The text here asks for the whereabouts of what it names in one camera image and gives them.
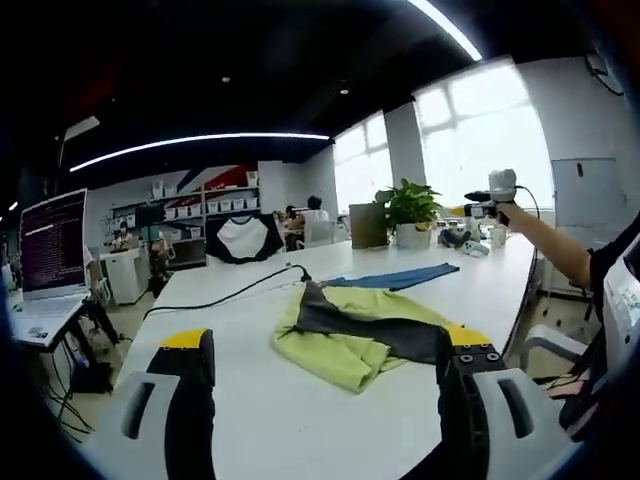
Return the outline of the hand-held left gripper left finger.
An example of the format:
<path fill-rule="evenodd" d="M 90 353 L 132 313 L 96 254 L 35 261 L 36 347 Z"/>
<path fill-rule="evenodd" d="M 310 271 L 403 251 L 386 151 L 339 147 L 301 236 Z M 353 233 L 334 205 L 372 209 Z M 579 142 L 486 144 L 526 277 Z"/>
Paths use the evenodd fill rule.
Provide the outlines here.
<path fill-rule="evenodd" d="M 214 386 L 212 331 L 168 337 L 114 390 L 85 456 L 107 479 L 213 479 Z"/>

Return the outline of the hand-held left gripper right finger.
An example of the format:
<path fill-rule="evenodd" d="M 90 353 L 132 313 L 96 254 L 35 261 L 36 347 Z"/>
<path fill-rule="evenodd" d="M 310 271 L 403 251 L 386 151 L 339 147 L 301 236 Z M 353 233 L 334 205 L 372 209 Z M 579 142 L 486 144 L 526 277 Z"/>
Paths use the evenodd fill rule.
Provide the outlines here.
<path fill-rule="evenodd" d="M 489 343 L 437 341 L 441 444 L 454 479 L 550 479 L 574 453 L 562 403 Z"/>

